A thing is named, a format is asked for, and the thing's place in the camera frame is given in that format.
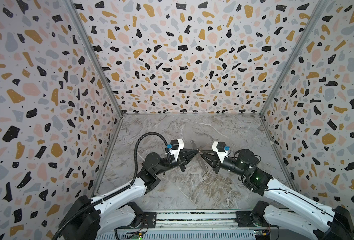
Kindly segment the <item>metal keyring plate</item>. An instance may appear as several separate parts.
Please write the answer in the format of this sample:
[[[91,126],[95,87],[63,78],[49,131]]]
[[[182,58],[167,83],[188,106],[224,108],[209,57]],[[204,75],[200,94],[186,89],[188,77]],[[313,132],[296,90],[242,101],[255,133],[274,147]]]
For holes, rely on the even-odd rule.
[[[198,160],[198,163],[200,165],[200,167],[204,170],[204,171],[207,171],[208,170],[208,167],[207,167],[207,164],[206,162],[204,161],[204,159],[202,158],[201,156],[201,150],[197,147],[196,145],[196,142],[194,140],[191,140],[191,144],[192,144],[192,147],[194,149],[198,149],[199,152],[196,154],[196,159]]]

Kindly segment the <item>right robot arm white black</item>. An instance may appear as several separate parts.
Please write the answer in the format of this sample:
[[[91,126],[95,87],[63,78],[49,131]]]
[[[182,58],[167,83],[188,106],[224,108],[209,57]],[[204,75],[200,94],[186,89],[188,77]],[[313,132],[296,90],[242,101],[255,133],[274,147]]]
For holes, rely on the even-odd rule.
[[[261,158],[249,149],[238,150],[234,156],[229,156],[228,148],[225,147],[222,152],[202,151],[201,156],[215,173],[223,169],[236,174],[251,192],[289,209],[280,210],[267,202],[259,201],[251,213],[255,225],[267,223],[283,227],[312,240],[354,239],[354,226],[347,209],[323,205],[287,187],[258,168]]]

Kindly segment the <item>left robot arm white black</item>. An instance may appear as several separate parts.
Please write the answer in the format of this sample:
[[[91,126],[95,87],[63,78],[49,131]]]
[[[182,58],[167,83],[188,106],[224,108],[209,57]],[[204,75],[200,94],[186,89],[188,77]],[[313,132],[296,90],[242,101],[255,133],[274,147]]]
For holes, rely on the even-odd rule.
[[[169,150],[165,158],[150,153],[133,183],[89,199],[78,198],[59,224],[54,240],[94,240],[120,227],[142,227],[143,210],[135,200],[154,190],[159,175],[179,167],[182,171],[200,152],[199,149]]]

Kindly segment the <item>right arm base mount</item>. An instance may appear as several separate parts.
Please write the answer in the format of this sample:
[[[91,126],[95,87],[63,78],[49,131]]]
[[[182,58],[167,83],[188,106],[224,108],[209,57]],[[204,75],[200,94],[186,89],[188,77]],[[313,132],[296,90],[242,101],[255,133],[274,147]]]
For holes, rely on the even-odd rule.
[[[252,210],[236,211],[236,223],[239,228],[251,228],[251,227],[268,227],[269,225],[277,227],[277,225],[269,224],[264,218],[266,208],[272,207],[267,202],[258,201]]]

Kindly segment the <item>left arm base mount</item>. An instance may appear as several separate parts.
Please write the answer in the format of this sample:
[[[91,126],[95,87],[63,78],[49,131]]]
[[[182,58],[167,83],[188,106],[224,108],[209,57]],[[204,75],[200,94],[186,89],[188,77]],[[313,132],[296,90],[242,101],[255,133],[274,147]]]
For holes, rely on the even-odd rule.
[[[156,227],[157,212],[142,210],[135,202],[130,202],[118,209],[118,228],[139,229]]]

